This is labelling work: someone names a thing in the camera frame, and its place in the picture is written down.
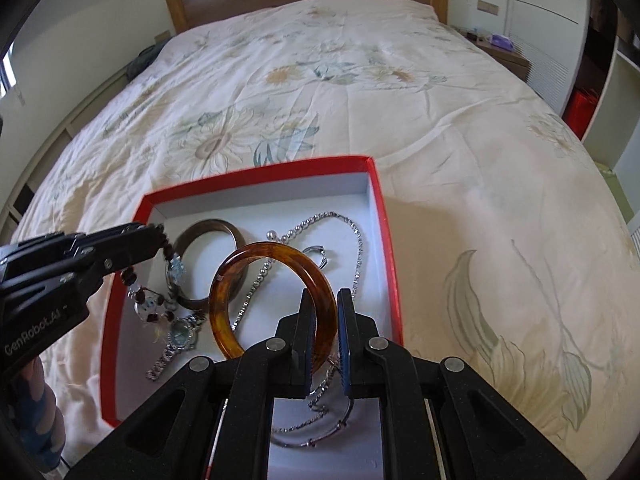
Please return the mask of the gloved left hand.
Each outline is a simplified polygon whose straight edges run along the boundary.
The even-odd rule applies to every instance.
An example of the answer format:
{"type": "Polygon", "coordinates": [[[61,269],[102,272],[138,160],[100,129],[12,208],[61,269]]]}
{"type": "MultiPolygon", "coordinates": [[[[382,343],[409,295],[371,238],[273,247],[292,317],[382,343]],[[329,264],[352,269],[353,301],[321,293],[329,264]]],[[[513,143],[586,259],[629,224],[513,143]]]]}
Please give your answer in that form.
{"type": "Polygon", "coordinates": [[[66,442],[64,417],[55,393],[44,381],[39,358],[14,380],[10,407],[10,421],[37,469],[47,474],[58,468],[66,442]]]}

